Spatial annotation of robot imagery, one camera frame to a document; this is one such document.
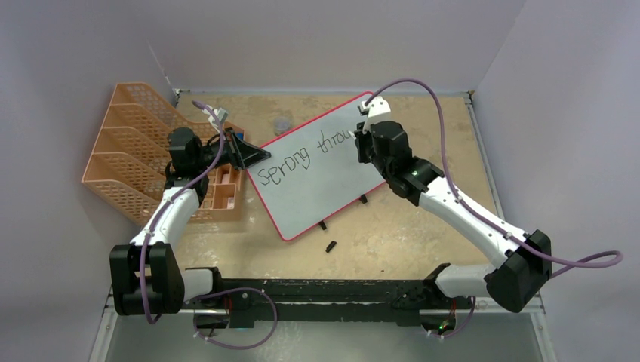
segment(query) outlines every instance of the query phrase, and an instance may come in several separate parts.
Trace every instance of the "tabletop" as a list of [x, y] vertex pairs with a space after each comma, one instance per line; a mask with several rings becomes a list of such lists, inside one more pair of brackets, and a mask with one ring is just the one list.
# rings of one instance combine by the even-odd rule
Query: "tabletop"
[[[275, 138], [273, 120], [285, 116], [302, 124], [355, 94], [229, 95], [182, 93], [178, 111], [207, 121], [191, 104], [200, 100], [229, 111], [248, 141], [261, 146]], [[388, 96], [392, 119], [407, 131], [414, 155], [442, 168], [438, 114], [430, 97]], [[455, 183], [469, 197], [495, 211], [487, 174], [463, 97], [442, 97], [447, 160]], [[366, 204], [354, 203], [291, 242], [275, 230], [256, 191], [245, 179], [242, 218], [189, 224], [177, 246], [181, 268], [217, 266], [223, 278], [422, 279], [443, 262], [486, 263], [462, 235], [384, 185]], [[337, 245], [326, 253], [331, 241]]]

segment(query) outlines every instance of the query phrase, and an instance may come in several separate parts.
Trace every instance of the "whiteboard with red border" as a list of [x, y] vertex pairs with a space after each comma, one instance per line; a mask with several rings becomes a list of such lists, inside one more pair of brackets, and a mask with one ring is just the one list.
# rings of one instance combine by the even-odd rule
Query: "whiteboard with red border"
[[271, 158], [247, 174], [283, 240], [295, 239], [384, 183], [372, 164], [358, 162], [349, 135], [365, 120], [358, 104], [370, 95], [347, 100], [262, 145]]

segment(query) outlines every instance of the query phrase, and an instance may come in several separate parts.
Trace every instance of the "wall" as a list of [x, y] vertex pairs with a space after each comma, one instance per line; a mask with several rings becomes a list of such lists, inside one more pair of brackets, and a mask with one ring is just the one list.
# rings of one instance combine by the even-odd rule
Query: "wall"
[[134, 3], [175, 87], [353, 91], [414, 76], [437, 91], [451, 92], [478, 86], [524, 2]]
[[640, 3], [527, 0], [475, 95], [509, 221], [622, 264], [543, 288], [560, 360], [637, 360]]
[[80, 184], [118, 81], [168, 97], [124, 1], [3, 2], [0, 360], [86, 361], [134, 226]]

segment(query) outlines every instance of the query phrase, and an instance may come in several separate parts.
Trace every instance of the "table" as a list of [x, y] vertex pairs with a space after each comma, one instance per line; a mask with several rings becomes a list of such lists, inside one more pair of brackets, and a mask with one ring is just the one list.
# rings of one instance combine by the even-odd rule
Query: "table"
[[[249, 142], [262, 145], [275, 137], [275, 117], [301, 124], [353, 95], [181, 94], [177, 109], [191, 121], [204, 122], [206, 116], [192, 100], [222, 106], [229, 110], [228, 121], [247, 131]], [[438, 116], [431, 98], [386, 99], [393, 119], [407, 131], [414, 154], [442, 167]], [[465, 99], [441, 98], [448, 161], [457, 185], [495, 210]], [[395, 196], [387, 186], [373, 191], [367, 204], [354, 204], [332, 216], [326, 231], [318, 227], [284, 242], [246, 181], [241, 220], [188, 225], [176, 250], [181, 268], [217, 266], [224, 278], [421, 279], [442, 262], [486, 262], [449, 225]], [[327, 254], [325, 248], [333, 240], [337, 246]]]

